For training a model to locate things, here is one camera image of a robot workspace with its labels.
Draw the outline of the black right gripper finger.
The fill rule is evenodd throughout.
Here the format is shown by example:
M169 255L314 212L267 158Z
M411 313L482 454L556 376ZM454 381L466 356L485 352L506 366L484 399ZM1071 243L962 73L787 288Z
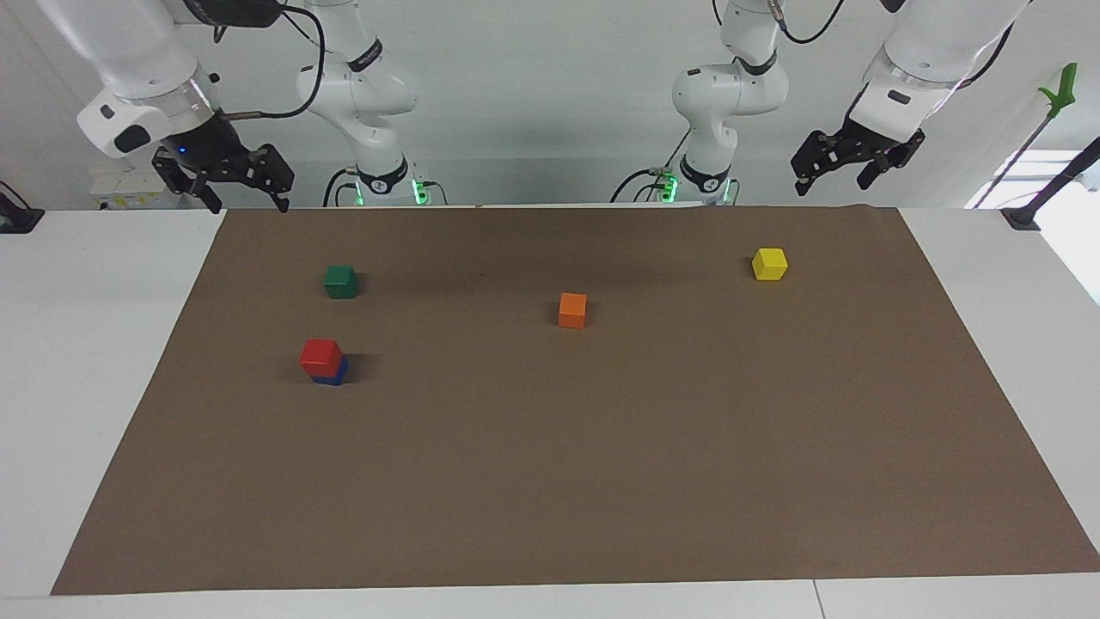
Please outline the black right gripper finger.
M169 192L193 196L193 199L200 200L211 214L220 214L223 210L223 201L212 188L209 188L205 173L199 173L195 177L189 176L182 168L180 162L169 154L154 154L153 168Z
M272 144L251 151L252 188L266 194L279 212L290 210L292 183L295 173Z

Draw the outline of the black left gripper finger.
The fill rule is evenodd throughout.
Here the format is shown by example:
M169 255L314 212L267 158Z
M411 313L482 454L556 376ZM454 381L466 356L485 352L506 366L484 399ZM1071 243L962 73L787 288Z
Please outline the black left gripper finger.
M915 131L915 134L904 144L889 146L887 150L877 150L865 165L864 172L859 173L859 188L867 191L881 175L891 172L891 169L904 168L924 141L924 131Z
M827 134L824 131L813 131L805 139L791 158L791 168L795 175L795 192L798 196L809 194L812 185L824 174L837 172L847 164L842 152L844 134L837 131Z

